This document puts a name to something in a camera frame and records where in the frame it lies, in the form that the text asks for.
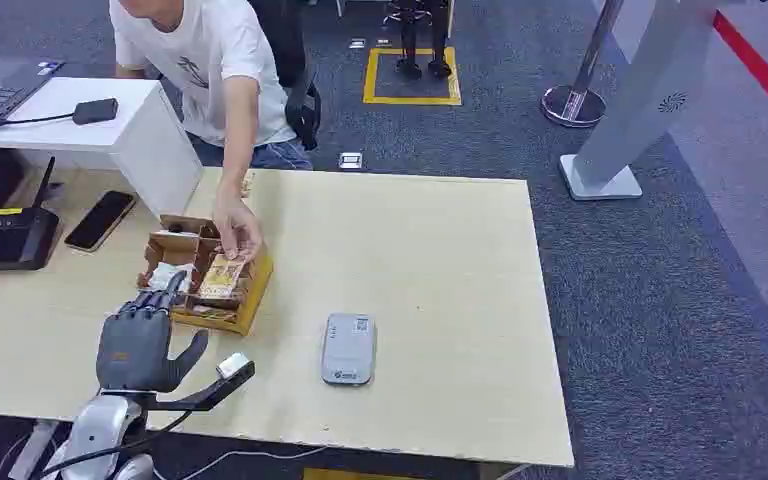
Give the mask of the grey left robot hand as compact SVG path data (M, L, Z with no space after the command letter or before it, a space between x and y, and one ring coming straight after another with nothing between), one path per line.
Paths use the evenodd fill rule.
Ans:
M185 278L185 272L175 273L165 288L140 292L105 319L96 359L102 389L170 393L199 361L208 345L204 329L176 358L169 357L170 309Z

